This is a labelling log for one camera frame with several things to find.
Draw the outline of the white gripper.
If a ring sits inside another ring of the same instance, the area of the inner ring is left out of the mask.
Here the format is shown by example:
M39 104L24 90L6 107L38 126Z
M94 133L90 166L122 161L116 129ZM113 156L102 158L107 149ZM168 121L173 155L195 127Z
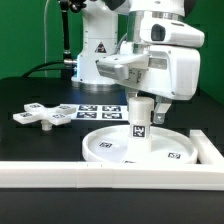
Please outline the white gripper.
M126 100L136 97L137 90L158 95L153 122L163 124L172 100L189 100L195 94L200 55L191 48L124 41L117 54L98 59L96 66L101 76L129 87Z

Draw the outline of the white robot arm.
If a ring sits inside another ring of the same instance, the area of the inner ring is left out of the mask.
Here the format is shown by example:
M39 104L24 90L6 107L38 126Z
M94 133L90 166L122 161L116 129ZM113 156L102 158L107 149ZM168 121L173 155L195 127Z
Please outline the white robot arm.
M163 123L172 101L196 92L204 34L184 22L195 3L87 0L73 83L91 91L121 85L127 98L153 94L154 122Z

